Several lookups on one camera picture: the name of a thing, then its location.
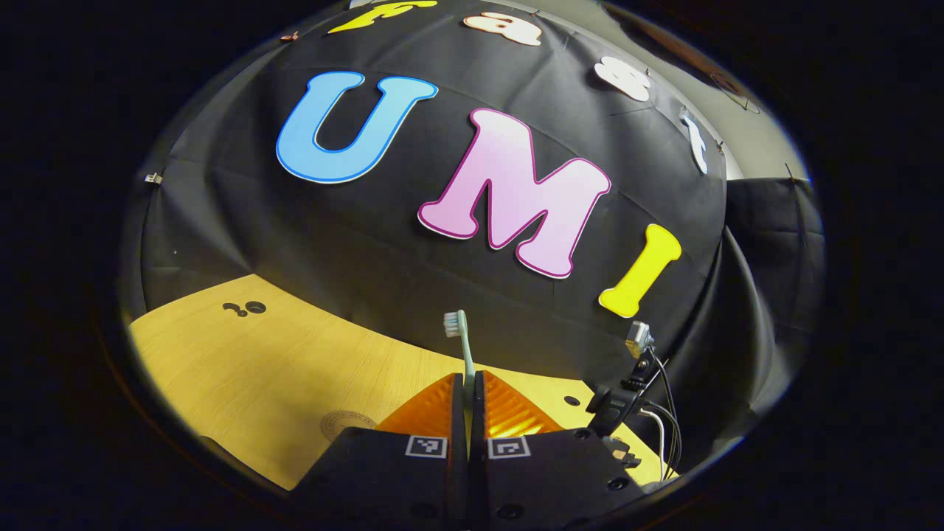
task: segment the wooden table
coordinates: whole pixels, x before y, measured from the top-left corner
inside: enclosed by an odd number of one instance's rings
[[[266,311],[238,317],[222,309],[224,302],[242,307],[249,300]],[[130,331],[155,386],[195,433],[287,489],[330,444],[323,422],[334,419],[337,431],[363,423],[332,413],[380,422],[435,380],[464,371],[461,359],[345,321],[256,275],[165,304]],[[584,407],[593,393],[579,380],[476,368],[491,370],[566,429],[590,421]],[[628,474],[640,484],[657,481],[658,456],[626,426],[614,437],[642,459]]]

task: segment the toothbrush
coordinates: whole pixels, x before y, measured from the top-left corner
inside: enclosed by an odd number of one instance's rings
[[[446,337],[460,336],[463,339],[463,359],[465,360],[465,378],[463,380],[463,405],[466,410],[472,408],[472,396],[475,392],[475,365],[472,364],[472,351],[469,349],[469,325],[465,312],[449,312],[443,315],[443,327]]]

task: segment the blue letter u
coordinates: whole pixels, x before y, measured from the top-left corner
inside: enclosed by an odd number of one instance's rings
[[[278,161],[292,175],[325,184],[354,180],[383,157],[413,104],[439,92],[436,85],[412,77],[386,77],[377,107],[350,146],[332,151],[318,145],[318,130],[348,89],[363,83],[356,72],[327,72],[312,77],[308,91],[282,126],[276,142]]]

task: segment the pink letter m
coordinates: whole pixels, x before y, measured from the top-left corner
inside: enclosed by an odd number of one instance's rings
[[[472,212],[488,186],[489,245],[505,247],[543,216],[515,255],[539,273],[566,278],[583,226],[610,191],[610,179],[586,159],[571,159],[538,181],[528,126],[491,109],[475,109],[469,118],[477,129],[472,145],[439,200],[420,207],[420,223],[451,238],[471,238],[479,231]]]

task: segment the circular sticker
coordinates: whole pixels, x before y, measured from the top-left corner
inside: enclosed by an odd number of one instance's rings
[[[332,411],[321,419],[321,433],[327,440],[334,440],[348,426],[374,429],[377,423],[354,411]]]

